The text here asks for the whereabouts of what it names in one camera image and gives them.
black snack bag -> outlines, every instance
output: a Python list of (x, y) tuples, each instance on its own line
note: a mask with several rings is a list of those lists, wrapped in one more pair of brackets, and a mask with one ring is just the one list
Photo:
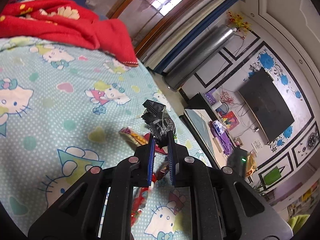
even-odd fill
[(176, 128), (174, 126), (174, 122), (165, 109), (165, 105), (149, 99), (142, 105), (146, 110), (141, 117), (150, 127), (151, 133), (156, 138), (157, 145), (159, 148), (167, 146), (167, 133), (168, 131), (172, 131), (172, 133), (175, 134)]

red picture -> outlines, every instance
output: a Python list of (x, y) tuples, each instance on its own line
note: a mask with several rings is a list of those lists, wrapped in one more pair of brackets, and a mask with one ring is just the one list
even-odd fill
[(225, 114), (221, 119), (223, 121), (223, 124), (228, 128), (229, 131), (231, 131), (239, 124), (238, 119), (232, 111)]

yellow-green cloth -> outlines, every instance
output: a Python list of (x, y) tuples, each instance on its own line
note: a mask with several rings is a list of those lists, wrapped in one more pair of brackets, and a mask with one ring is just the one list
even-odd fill
[(288, 224), (291, 227), (294, 235), (304, 225), (309, 217), (310, 215), (298, 215), (288, 220)]

polka dot fabric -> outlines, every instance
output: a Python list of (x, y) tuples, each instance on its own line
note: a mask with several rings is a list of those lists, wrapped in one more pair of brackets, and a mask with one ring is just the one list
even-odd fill
[[(142, 104), (155, 93), (161, 92), (141, 63), (129, 68), (97, 50), (31, 37), (0, 39), (0, 201), (25, 234), (88, 168), (133, 155), (119, 130), (148, 132)], [(169, 114), (178, 143), (209, 164), (173, 109)], [(163, 160), (156, 155), (155, 170)], [(169, 181), (156, 182), (132, 227), (135, 240), (192, 238), (189, 189), (172, 195)], [(170, 196), (182, 200), (176, 214), (167, 207)], [(171, 212), (164, 215), (172, 223), (156, 218), (159, 210)]]

yellow flower decoration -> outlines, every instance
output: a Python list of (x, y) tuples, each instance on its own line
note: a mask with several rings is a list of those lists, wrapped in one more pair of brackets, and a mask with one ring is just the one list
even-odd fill
[(32, 11), (33, 11), (33, 8), (29, 7), (27, 10), (21, 11), (21, 12), (20, 12), (20, 15), (26, 14), (26, 13), (29, 13), (29, 12), (32, 12)]
[(251, 24), (248, 22), (243, 21), (243, 17), (241, 14), (235, 14), (232, 11), (228, 12), (229, 17), (230, 17), (230, 25), (231, 27), (236, 27), (237, 29), (240, 29), (244, 33), (247, 33), (247, 31), (250, 31), (250, 26)]

